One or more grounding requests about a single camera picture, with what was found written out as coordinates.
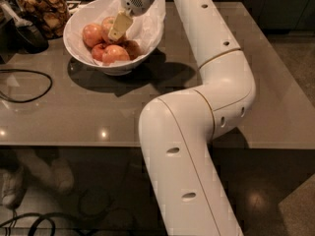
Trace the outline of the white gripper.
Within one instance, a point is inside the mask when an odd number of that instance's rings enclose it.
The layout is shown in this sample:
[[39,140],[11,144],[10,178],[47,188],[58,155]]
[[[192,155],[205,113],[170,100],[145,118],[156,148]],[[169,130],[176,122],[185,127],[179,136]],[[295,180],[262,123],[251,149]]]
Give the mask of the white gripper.
[[120,7],[124,11],[119,11],[113,25],[111,26],[108,38],[117,41],[132,26],[131,17],[139,17],[145,14],[153,4],[154,0],[119,0]]

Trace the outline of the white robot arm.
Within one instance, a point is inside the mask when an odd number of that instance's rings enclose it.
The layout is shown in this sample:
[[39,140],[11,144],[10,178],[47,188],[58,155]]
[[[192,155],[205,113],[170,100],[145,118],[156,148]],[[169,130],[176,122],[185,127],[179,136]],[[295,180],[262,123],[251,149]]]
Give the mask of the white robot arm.
[[[120,0],[111,38],[155,0]],[[208,144],[244,118],[256,94],[252,71],[212,0],[173,0],[201,84],[150,101],[139,118],[143,158],[168,236],[243,236]]]

